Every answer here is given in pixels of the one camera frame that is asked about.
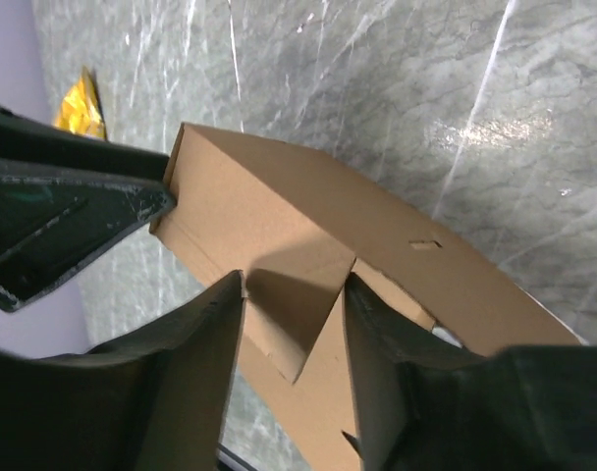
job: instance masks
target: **purple wall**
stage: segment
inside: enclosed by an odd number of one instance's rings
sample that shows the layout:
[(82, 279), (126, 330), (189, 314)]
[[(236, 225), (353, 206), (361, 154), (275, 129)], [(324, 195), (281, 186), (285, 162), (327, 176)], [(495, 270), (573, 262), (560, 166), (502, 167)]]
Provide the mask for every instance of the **purple wall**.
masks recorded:
[[(52, 118), (29, 0), (0, 1), (0, 104), (42, 123)], [(32, 358), (86, 351), (76, 282), (14, 314), (0, 311), (0, 348)]]

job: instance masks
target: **marble tabletop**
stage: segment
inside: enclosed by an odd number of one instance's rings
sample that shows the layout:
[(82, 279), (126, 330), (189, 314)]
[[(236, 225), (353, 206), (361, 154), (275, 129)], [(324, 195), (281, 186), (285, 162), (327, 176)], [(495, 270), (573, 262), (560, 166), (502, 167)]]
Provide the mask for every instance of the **marble tabletop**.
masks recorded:
[[(52, 108), (95, 70), (109, 138), (181, 121), (327, 150), (597, 343), (597, 0), (33, 0)], [(147, 232), (79, 276), (94, 341), (201, 286)], [(306, 469), (236, 379), (225, 442)]]

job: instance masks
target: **yellow wrapper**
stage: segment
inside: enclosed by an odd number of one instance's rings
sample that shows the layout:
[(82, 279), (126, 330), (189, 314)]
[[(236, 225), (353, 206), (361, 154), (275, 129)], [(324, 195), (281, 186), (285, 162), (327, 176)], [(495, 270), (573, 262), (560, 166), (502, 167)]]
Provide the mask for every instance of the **yellow wrapper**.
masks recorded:
[(86, 67), (82, 68), (81, 79), (65, 95), (54, 120), (54, 126), (74, 134), (106, 138), (104, 122), (98, 111), (95, 88)]

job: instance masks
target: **cardboard box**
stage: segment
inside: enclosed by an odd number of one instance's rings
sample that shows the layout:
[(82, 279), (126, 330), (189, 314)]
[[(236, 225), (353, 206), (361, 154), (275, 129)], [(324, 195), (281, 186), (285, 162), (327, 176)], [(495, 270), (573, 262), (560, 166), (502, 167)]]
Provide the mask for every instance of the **cardboard box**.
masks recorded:
[(183, 125), (177, 208), (151, 229), (204, 284), (244, 270), (239, 365), (313, 469), (361, 465), (341, 289), (358, 273), (418, 325), (470, 350), (578, 344), (460, 237), (324, 152)]

